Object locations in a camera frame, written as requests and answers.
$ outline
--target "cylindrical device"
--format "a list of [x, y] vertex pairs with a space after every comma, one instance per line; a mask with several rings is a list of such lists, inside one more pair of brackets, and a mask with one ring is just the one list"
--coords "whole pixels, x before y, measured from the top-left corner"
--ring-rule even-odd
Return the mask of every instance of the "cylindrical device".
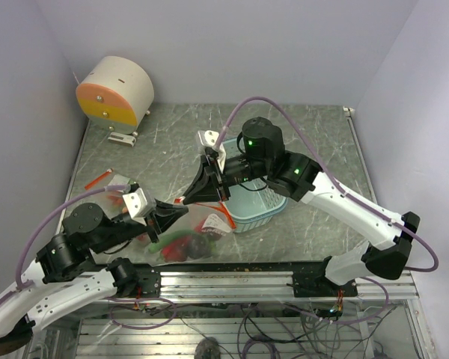
[[246, 158], [246, 155], [227, 159], [223, 173], [229, 186], [252, 181], [267, 175], [263, 162], [250, 161]]
[[104, 129], [136, 131], [155, 97], [148, 74], [133, 61], [106, 56], [76, 88], [83, 112]]

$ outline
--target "metal bracket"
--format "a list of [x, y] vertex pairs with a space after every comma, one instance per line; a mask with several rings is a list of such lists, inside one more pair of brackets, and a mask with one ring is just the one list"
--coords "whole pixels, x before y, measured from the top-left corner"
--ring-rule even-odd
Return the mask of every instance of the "metal bracket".
[[151, 266], [141, 266], [138, 269], [138, 286], [141, 288], [142, 298], [159, 297], [162, 278]]
[[119, 132], [111, 132], [108, 136], [108, 141], [113, 144], [121, 144], [127, 147], [134, 147], [136, 143], [136, 137], [130, 135], [124, 135]]

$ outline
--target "green object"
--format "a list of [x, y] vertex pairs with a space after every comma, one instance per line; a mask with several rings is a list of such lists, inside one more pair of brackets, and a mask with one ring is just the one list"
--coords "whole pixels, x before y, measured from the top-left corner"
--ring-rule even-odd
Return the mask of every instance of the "green object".
[[179, 238], [186, 237], [186, 236], [202, 236], [202, 234], [195, 232], [194, 230], [177, 230], [173, 233], [166, 233], [159, 236], [159, 242], [158, 243], [150, 243], [148, 245], [148, 251], [150, 253], [157, 253], [161, 251], [164, 247], [167, 245], [170, 245], [174, 241], [176, 241]]

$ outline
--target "plastic bag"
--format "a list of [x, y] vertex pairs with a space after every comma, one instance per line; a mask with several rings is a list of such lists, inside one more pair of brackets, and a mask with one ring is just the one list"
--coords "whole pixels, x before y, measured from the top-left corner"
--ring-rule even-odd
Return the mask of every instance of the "plastic bag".
[[158, 243], [150, 243], [144, 254], [152, 266], [159, 264], [213, 261], [216, 243], [236, 228], [221, 204], [192, 204], [189, 212], [159, 235]]
[[[106, 185], [129, 185], [135, 183], [133, 179], [122, 176], [113, 168], [109, 168], [103, 174], [85, 186], [86, 190], [105, 187]], [[93, 200], [98, 204], [108, 217], [112, 218], [122, 213], [125, 203], [120, 191], [107, 191], [93, 196]]]

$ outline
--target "light blue basket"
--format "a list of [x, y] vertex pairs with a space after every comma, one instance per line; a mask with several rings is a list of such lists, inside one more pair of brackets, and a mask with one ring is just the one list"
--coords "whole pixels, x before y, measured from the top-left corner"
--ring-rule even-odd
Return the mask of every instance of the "light blue basket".
[[[231, 158], [240, 154], [236, 146], [236, 139], [223, 142], [226, 157]], [[258, 189], [265, 186], [261, 179], [254, 179], [243, 185], [249, 189]], [[234, 185], [230, 187], [230, 200], [223, 202], [236, 225], [235, 233], [262, 226], [271, 220], [273, 215], [281, 212], [287, 205], [287, 198], [276, 194], [273, 190], [266, 188], [262, 191], [251, 192]]]

